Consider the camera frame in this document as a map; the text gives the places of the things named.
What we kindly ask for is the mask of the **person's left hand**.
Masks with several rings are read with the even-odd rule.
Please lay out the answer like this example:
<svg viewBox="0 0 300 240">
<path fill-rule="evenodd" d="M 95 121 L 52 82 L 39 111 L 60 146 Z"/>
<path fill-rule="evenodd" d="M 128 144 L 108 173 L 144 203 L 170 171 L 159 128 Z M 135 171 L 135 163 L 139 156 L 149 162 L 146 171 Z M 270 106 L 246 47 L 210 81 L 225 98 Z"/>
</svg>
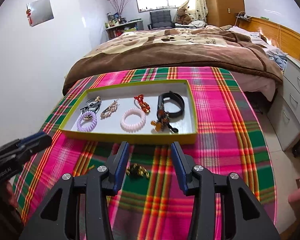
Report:
<svg viewBox="0 0 300 240">
<path fill-rule="evenodd" d="M 0 202 L 5 202 L 7 205 L 10 205 L 15 209 L 18 207 L 18 202 L 14 195 L 10 181 L 0 184 Z"/>
</svg>

